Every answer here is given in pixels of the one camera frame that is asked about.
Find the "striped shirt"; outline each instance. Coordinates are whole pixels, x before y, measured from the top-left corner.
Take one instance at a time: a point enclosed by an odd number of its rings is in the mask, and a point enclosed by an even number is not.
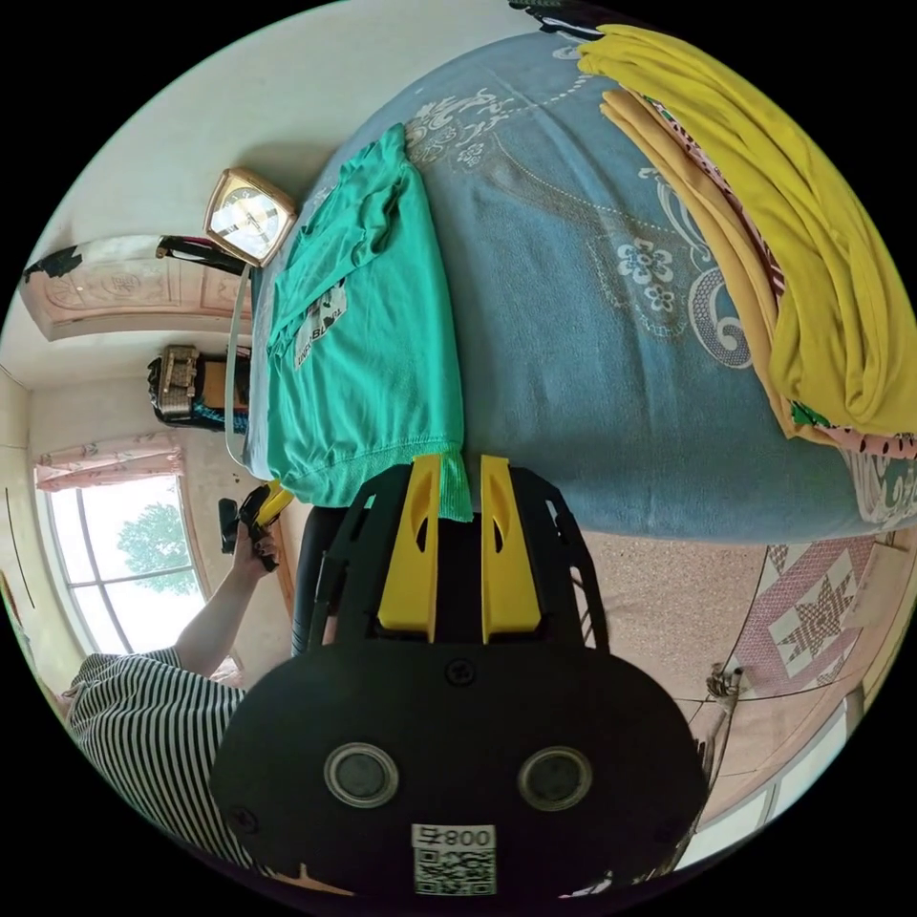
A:
[[[67,695],[76,744],[144,818],[186,843],[269,874],[224,824],[210,771],[245,692],[181,667],[175,650],[90,656]]]

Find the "tree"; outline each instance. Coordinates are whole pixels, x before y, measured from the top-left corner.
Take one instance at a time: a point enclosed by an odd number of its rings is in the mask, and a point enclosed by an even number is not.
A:
[[[166,503],[147,506],[136,519],[126,522],[118,533],[117,546],[126,555],[132,573],[155,573],[191,563],[181,513]],[[175,595],[191,595],[198,588],[193,570],[137,582],[138,586]]]

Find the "sticker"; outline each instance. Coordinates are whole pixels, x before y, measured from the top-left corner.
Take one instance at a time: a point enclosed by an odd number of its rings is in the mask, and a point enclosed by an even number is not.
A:
[[[298,370],[309,358],[315,342],[323,338],[347,311],[344,281],[322,293],[306,311],[306,320],[296,332],[293,369]]]
[[[497,894],[497,831],[492,824],[414,824],[414,891],[467,897]]]

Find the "curtain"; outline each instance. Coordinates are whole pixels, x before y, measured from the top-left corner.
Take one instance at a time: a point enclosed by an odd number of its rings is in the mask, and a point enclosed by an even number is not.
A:
[[[39,456],[35,485],[58,491],[184,473],[181,446],[172,433],[121,437]]]

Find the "bed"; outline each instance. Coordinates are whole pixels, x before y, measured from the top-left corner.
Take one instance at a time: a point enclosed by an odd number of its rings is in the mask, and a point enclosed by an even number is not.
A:
[[[335,153],[299,218],[405,124],[452,297],[472,493],[494,454],[557,485],[592,531],[761,544],[917,523],[914,461],[785,438],[712,253],[600,113],[611,81],[577,59],[536,32],[438,68]],[[244,457],[265,480],[264,352],[291,240],[253,278]]]

